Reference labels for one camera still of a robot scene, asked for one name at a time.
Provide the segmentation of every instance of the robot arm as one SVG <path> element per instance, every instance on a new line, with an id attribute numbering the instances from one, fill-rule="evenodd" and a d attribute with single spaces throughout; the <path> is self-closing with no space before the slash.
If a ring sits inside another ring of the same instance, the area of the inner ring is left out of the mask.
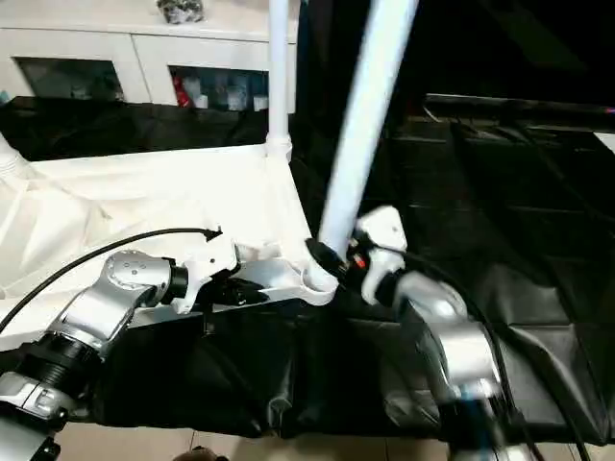
<path id="1" fill-rule="evenodd" d="M 347 261 L 321 243 L 307 246 L 320 266 L 370 304 L 390 306 L 409 347 L 423 357 L 443 438 L 458 460 L 530 460 L 511 445 L 494 348 L 448 284 L 406 267 L 406 239 L 393 207 L 357 222 Z"/>
<path id="2" fill-rule="evenodd" d="M 14 371 L 0 376 L 0 461 L 54 460 L 60 447 L 53 435 L 87 396 L 91 382 L 138 307 L 182 301 L 216 274 L 238 268 L 234 246 L 216 242 L 216 258 L 189 261 L 136 251 L 110 256 L 100 278 L 79 293 L 35 343 L 22 346 Z"/>

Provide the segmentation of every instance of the cable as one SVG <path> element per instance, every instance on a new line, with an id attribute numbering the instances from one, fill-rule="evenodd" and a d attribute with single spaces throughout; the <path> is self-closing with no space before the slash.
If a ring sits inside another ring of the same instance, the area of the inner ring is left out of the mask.
<path id="1" fill-rule="evenodd" d="M 169 233 L 201 233 L 205 236 L 207 240 L 211 240 L 213 237 L 219 234 L 218 231 L 207 230 L 207 229 L 199 229 L 199 228 L 169 228 L 169 229 L 161 229 L 161 230 L 151 230 L 149 232 L 139 233 L 137 235 L 133 235 L 132 237 L 127 237 L 122 240 L 118 240 L 116 242 L 110 243 L 109 245 L 105 245 L 93 252 L 88 253 L 87 255 L 83 255 L 74 261 L 66 264 L 60 270 L 53 273 L 47 279 L 42 281 L 34 290 L 24 296 L 19 303 L 17 303 L 13 309 L 2 319 L 0 322 L 0 334 L 5 330 L 7 325 L 11 322 L 15 316 L 21 312 L 21 310 L 31 301 L 33 300 L 41 291 L 51 285 L 54 281 L 59 279 L 61 276 L 66 274 L 67 272 L 73 270 L 77 266 L 82 265 L 84 262 L 87 262 L 93 259 L 96 256 L 102 255 L 111 250 L 115 250 L 116 248 L 122 247 L 129 243 L 136 242 L 137 240 L 143 240 L 149 237 L 155 237 L 157 235 L 167 235 Z"/>
<path id="2" fill-rule="evenodd" d="M 498 335 L 496 334 L 495 328 L 491 321 L 487 318 L 487 316 L 479 309 L 479 307 L 474 303 L 473 298 L 470 296 L 469 292 L 463 287 L 461 283 L 459 283 L 453 276 L 451 276 L 447 271 L 442 269 L 437 264 L 425 259 L 415 253 L 407 252 L 404 250 L 398 250 L 396 248 L 385 247 L 383 245 L 377 245 L 373 242 L 371 244 L 380 250 L 388 251 L 391 253 L 396 253 L 401 255 L 404 259 L 412 261 L 414 263 L 419 263 L 423 266 L 423 268 L 428 269 L 433 272 L 439 279 L 451 285 L 455 290 L 459 292 L 459 295 L 466 302 L 468 310 L 479 322 L 484 325 L 487 334 L 491 340 L 491 344 L 493 346 L 493 354 L 498 366 L 498 371 L 500 372 L 500 381 L 502 384 L 502 393 L 504 395 L 504 403 L 506 405 L 506 412 L 508 418 L 515 422 L 523 433 L 526 444 L 528 445 L 531 454 L 537 461 L 545 461 L 544 456 L 540 452 L 540 449 L 536 445 L 536 443 L 531 439 L 528 424 L 519 409 L 515 406 L 514 398 L 512 395 L 512 388 L 510 387 L 510 381 L 508 379 L 508 373 L 506 371 L 506 366 L 504 363 L 504 354 L 502 353 L 502 348 L 498 341 Z M 582 461 L 590 461 L 589 459 L 584 459 L 583 455 L 581 455 Z"/>

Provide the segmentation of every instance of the tiled floor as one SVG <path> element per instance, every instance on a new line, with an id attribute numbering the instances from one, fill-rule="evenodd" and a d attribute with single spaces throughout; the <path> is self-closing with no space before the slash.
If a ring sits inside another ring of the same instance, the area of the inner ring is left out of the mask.
<path id="1" fill-rule="evenodd" d="M 446 445 L 437 441 L 307 435 L 284 441 L 242 439 L 190 429 L 108 428 L 68 425 L 57 437 L 60 461 L 171 461 L 202 446 L 231 461 L 446 461 Z M 566 445 L 541 444 L 547 461 L 578 460 Z M 610 447 L 591 447 L 592 459 L 615 461 Z"/>

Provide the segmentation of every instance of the black cloth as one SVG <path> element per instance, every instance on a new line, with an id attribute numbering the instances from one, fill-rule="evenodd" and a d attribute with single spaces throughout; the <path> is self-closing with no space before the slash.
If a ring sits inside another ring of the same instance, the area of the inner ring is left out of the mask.
<path id="1" fill-rule="evenodd" d="M 313 231 L 336 140 L 295 120 L 290 167 Z M 0 130 L 30 160 L 261 142 L 266 120 L 150 105 L 17 99 Z M 362 211 L 401 211 L 409 248 L 451 272 L 501 334 L 536 440 L 615 439 L 615 156 L 590 133 L 415 124 L 381 142 Z M 104 425 L 258 437 L 438 436 L 419 357 L 383 307 L 339 290 L 128 331 L 95 388 Z M 16 360 L 0 355 L 0 369 Z"/>

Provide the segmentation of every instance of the white plastic pipe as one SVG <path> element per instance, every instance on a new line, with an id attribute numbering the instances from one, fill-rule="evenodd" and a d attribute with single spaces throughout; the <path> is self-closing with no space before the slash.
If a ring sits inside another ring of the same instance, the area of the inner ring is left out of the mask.
<path id="1" fill-rule="evenodd" d="M 286 69 L 288 54 L 288 0 L 269 0 L 269 135 L 274 148 L 288 145 Z"/>
<path id="2" fill-rule="evenodd" d="M 372 1 L 318 236 L 343 259 L 417 7 Z"/>

